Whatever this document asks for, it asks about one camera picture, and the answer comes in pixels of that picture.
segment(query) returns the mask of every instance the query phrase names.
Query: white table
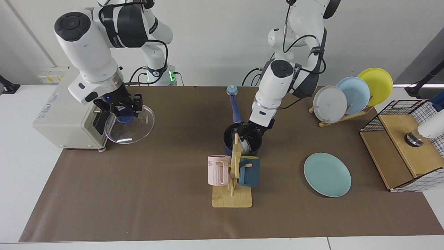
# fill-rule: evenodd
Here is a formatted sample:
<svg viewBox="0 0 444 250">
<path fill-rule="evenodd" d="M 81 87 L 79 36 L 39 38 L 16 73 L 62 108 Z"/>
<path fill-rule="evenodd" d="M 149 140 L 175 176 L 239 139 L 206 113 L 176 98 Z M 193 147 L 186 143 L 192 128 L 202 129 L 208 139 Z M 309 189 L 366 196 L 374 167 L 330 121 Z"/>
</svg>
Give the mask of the white table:
<svg viewBox="0 0 444 250">
<path fill-rule="evenodd" d="M 32 128 L 55 86 L 22 86 L 15 95 L 0 96 L 0 242 L 6 250 L 40 249 L 444 249 L 444 236 L 235 239 L 157 242 L 16 243 L 26 226 L 61 149 Z M 389 100 L 411 99 L 394 89 Z M 377 111 L 386 106 L 378 105 Z M 441 225 L 444 186 L 424 193 Z"/>
</svg>

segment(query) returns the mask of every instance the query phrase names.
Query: blue bowl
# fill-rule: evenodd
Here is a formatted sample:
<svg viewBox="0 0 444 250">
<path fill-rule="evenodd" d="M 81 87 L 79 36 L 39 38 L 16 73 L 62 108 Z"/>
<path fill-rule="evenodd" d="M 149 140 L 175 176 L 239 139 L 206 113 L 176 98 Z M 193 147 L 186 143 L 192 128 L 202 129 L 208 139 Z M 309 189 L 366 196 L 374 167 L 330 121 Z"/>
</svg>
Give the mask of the blue bowl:
<svg viewBox="0 0 444 250">
<path fill-rule="evenodd" d="M 347 107 L 351 107 L 345 112 L 348 115 L 353 115 L 361 112 L 370 100 L 369 86 L 364 80 L 358 77 L 347 77 L 342 79 L 337 85 L 347 98 Z"/>
</svg>

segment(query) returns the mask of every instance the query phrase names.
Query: dark blue mug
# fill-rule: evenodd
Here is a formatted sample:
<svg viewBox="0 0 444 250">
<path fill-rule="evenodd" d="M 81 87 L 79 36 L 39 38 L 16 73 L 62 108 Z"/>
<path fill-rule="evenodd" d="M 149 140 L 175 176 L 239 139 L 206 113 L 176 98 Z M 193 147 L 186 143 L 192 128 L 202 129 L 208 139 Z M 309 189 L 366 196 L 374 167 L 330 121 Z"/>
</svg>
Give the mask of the dark blue mug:
<svg viewBox="0 0 444 250">
<path fill-rule="evenodd" d="M 256 156 L 242 156 L 239 164 L 238 184 L 247 187 L 259 185 L 259 167 L 261 159 Z"/>
</svg>

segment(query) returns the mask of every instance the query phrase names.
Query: mug handle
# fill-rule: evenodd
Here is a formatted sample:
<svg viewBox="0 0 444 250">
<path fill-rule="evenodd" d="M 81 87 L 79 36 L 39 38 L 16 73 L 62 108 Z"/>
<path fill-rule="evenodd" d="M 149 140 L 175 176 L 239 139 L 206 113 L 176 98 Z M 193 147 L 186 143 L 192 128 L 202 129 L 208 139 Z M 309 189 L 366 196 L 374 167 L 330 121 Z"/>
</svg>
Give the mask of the mug handle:
<svg viewBox="0 0 444 250">
<path fill-rule="evenodd" d="M 228 163 L 225 161 L 222 161 L 222 181 L 221 181 L 221 184 L 224 184 L 224 182 L 225 182 L 224 177 L 227 172 L 228 172 Z"/>
</svg>

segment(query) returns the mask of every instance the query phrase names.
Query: black cable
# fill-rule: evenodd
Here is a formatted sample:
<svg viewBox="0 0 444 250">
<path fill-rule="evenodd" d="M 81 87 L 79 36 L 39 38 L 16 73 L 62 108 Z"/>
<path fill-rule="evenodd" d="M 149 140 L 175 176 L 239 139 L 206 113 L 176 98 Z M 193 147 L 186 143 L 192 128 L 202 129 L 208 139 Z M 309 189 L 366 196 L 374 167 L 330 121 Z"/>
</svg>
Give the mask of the black cable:
<svg viewBox="0 0 444 250">
<path fill-rule="evenodd" d="M 173 74 L 178 74 L 178 75 L 180 75 L 180 81 L 182 82 L 182 86 L 185 87 L 185 84 L 183 83 L 182 74 L 181 74 L 180 72 L 173 72 Z"/>
<path fill-rule="evenodd" d="M 292 104 L 290 104 L 290 105 L 286 106 L 285 108 L 278 108 L 278 110 L 288 109 L 289 107 L 291 107 L 291 106 L 295 105 L 296 103 L 298 103 L 298 102 L 299 102 L 300 100 L 303 100 L 303 99 L 304 99 L 304 98 L 301 98 L 301 99 L 299 99 L 299 100 L 295 101 L 294 103 L 292 103 Z"/>
<path fill-rule="evenodd" d="M 147 4 L 148 2 L 146 0 L 140 0 L 140 2 L 131 2 L 131 3 L 123 3 L 123 4 L 112 4 L 114 7 L 122 7 L 122 6 L 128 6 L 128 5 L 144 5 Z"/>
<path fill-rule="evenodd" d="M 145 0 L 141 0 L 141 2 L 132 2 L 132 3 L 124 3 L 124 4 L 115 4 L 115 5 L 113 5 L 113 8 L 114 8 L 114 7 L 120 7 L 120 6 L 126 6 L 126 5 L 136 5 L 136 4 L 143 5 L 143 4 L 146 4 L 146 3 L 147 3 L 147 2 L 146 2 Z M 165 46 L 165 63 L 163 64 L 163 68 L 166 68 L 166 67 L 167 67 L 167 64 L 168 64 L 168 46 L 167 46 L 167 44 L 166 44 L 164 41 L 161 41 L 161 40 L 155 40 L 155 39 L 140 39 L 140 38 L 135 38 L 135 37 L 124 36 L 124 35 L 122 35 L 122 34 L 120 34 L 120 33 L 117 33 L 117 32 L 115 31 L 115 29 L 113 29 L 113 28 L 111 28 L 111 27 L 109 27 L 109 26 L 106 25 L 106 23 L 103 21 L 102 13 L 103 13 L 103 8 L 99 10 L 99 21 L 100 21 L 100 23 L 101 23 L 105 28 L 108 28 L 108 29 L 114 31 L 114 33 L 115 33 L 117 36 L 125 37 L 125 38 L 127 38 L 127 39 L 132 39 L 132 40 L 138 40 L 138 41 L 161 43 L 163 46 Z M 160 78 L 162 78 L 163 73 L 164 73 L 164 71 L 162 71 L 162 72 L 160 73 L 160 75 L 159 75 L 159 77 L 157 78 L 157 80 L 155 80 L 155 81 L 153 81 L 153 82 L 150 82 L 149 84 L 154 84 L 154 83 L 158 82 L 158 81 L 160 80 Z"/>
<path fill-rule="evenodd" d="M 256 84 L 254 85 L 255 87 L 258 85 L 259 81 L 261 80 L 261 78 L 258 78 L 258 81 L 256 81 Z"/>
<path fill-rule="evenodd" d="M 260 78 L 260 76 L 261 76 L 262 74 L 257 74 L 257 75 L 255 75 L 254 77 L 253 77 L 253 79 L 251 80 L 251 87 L 253 86 L 253 82 L 254 82 L 254 79 L 256 78 L 256 77 L 259 77 Z"/>
<path fill-rule="evenodd" d="M 320 71 L 320 72 L 313 72 L 313 71 L 309 71 L 309 70 L 304 69 L 304 68 L 301 68 L 301 70 L 305 71 L 305 72 L 308 72 L 308 73 L 311 73 L 311 74 L 315 74 L 315 75 L 320 75 L 320 74 L 324 73 L 325 70 L 327 69 L 327 64 L 325 63 L 324 57 L 323 56 L 320 56 L 320 57 L 321 57 L 321 61 L 322 61 L 323 65 L 324 65 L 324 69 L 322 71 Z"/>
<path fill-rule="evenodd" d="M 137 69 L 134 71 L 133 75 L 132 75 L 131 78 L 130 78 L 130 82 L 133 81 L 134 76 L 135 76 L 136 73 L 137 73 L 139 70 L 141 70 L 141 69 L 143 69 L 143 67 L 137 68 Z"/>
<path fill-rule="evenodd" d="M 306 38 L 306 37 L 313 37 L 314 39 L 317 39 L 317 37 L 315 37 L 315 36 L 313 36 L 313 35 L 303 35 L 303 36 L 299 37 L 298 39 L 296 39 L 296 41 L 294 41 L 294 42 L 290 45 L 290 47 L 288 47 L 287 50 L 285 50 L 285 40 L 284 40 L 284 44 L 283 44 L 283 46 L 282 46 L 282 50 L 283 50 L 283 52 L 284 52 L 284 53 L 287 53 L 288 51 L 290 51 L 290 49 L 291 49 L 291 48 L 292 48 L 297 42 L 299 42 L 299 40 L 301 40 L 302 38 Z"/>
<path fill-rule="evenodd" d="M 287 10 L 287 16 L 285 17 L 285 24 L 284 24 L 284 43 L 282 44 L 282 51 L 285 51 L 285 39 L 287 38 L 287 31 L 288 31 L 288 15 L 290 14 L 290 8 L 291 4 L 288 3 L 288 10 Z"/>
<path fill-rule="evenodd" d="M 255 69 L 250 70 L 250 72 L 248 72 L 248 74 L 245 76 L 244 80 L 242 81 L 241 86 L 243 86 L 245 84 L 245 80 L 247 80 L 247 77 L 256 70 L 261 70 L 261 68 L 255 68 Z"/>
<path fill-rule="evenodd" d="M 140 82 L 140 76 L 141 75 L 147 75 L 146 73 L 140 73 L 138 76 L 137 76 L 137 81 L 139 82 L 139 86 L 140 86 L 140 84 L 141 84 L 141 82 Z"/>
</svg>

